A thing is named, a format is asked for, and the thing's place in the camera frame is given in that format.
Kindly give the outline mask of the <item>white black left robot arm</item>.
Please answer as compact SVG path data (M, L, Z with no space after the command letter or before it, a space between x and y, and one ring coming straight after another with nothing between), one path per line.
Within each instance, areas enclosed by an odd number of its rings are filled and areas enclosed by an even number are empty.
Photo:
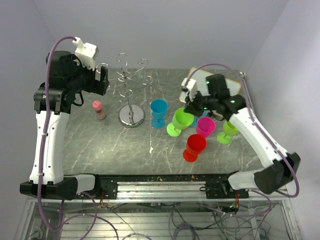
M37 120L37 140L33 168L29 180L20 184L21 194L42 199L73 200L85 192L96 199L102 193L97 174L65 176L63 173L63 147L67 123L82 92L103 96L109 86L108 70L101 69L96 79L96 53L56 51L46 59L50 67L48 92L42 83L33 96Z

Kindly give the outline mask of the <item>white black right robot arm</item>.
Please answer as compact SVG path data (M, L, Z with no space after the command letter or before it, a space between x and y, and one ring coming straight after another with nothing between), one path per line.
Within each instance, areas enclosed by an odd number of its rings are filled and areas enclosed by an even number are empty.
M291 181L298 184L296 173L301 162L300 156L288 152L272 138L255 116L248 98L240 94L231 95L222 74L207 76L205 85L208 95L201 94L196 80L191 77L183 80L181 90L186 93L184 111L197 117L204 111L222 115L244 136L262 165L259 170L231 173L227 182L220 186L221 194L231 198L238 190L258 189L269 195Z

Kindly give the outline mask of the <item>blue plastic wine glass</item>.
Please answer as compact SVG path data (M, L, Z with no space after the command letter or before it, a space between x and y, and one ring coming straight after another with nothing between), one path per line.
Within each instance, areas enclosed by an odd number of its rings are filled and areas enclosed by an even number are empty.
M156 99L150 104L151 109L151 125L156 129L161 129L165 126L165 116L168 110L168 103L163 99Z

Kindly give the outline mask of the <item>green plastic wine glass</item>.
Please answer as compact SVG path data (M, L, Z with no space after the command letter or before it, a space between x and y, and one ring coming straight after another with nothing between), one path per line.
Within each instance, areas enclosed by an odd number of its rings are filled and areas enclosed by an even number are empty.
M184 107L178 108L172 117L172 122L167 125L166 131L171 137L178 137L193 121L194 116L191 113L185 112Z

